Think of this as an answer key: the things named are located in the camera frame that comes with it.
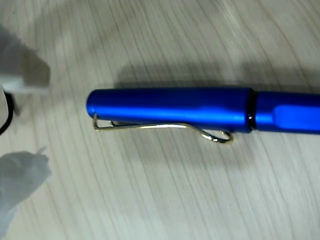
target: blue aluminum pen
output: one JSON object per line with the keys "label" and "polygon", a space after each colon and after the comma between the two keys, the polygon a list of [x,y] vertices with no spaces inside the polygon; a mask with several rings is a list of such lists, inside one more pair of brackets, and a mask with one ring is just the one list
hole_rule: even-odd
{"label": "blue aluminum pen", "polygon": [[98,89],[93,118],[133,124],[186,123],[201,129],[320,134],[320,95],[241,87]]}

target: pen grip section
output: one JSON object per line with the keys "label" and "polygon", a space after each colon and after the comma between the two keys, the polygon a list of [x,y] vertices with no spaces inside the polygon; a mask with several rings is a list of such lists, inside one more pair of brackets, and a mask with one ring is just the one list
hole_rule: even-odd
{"label": "pen grip section", "polygon": [[259,92],[255,123],[260,131],[320,134],[320,95]]}

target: pen cap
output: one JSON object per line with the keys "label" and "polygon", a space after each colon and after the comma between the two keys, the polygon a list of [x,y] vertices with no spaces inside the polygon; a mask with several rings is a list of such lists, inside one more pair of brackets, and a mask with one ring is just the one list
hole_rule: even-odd
{"label": "pen cap", "polygon": [[251,131],[250,88],[98,89],[88,97],[88,114],[136,124],[185,123],[202,129]]}
{"label": "pen cap", "polygon": [[259,92],[255,124],[260,131],[320,134],[320,95]]}

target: metal pen clip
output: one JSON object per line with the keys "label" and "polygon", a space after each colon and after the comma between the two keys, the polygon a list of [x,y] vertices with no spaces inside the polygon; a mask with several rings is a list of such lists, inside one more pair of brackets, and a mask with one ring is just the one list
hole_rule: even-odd
{"label": "metal pen clip", "polygon": [[110,126],[100,127],[98,126],[98,115],[96,113],[93,115],[93,120],[92,120],[93,128],[99,132],[112,131],[112,130],[129,130],[129,129],[176,128],[176,129],[190,129],[194,131],[196,134],[202,136],[203,138],[219,144],[231,144],[234,140],[232,134],[229,132],[220,131],[220,133],[225,136],[225,138],[220,138],[187,123],[115,124],[113,121],[109,121],[109,122],[110,122]]}

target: wood grain surface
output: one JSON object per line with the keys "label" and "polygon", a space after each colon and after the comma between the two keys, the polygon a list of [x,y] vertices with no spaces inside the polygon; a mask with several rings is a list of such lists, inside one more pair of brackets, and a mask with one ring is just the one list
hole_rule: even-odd
{"label": "wood grain surface", "polygon": [[97,133],[85,107],[97,88],[320,93],[318,0],[1,2],[52,74],[49,95],[16,96],[21,116],[0,138],[1,155],[47,146],[52,169],[6,240],[320,239],[319,136]]}

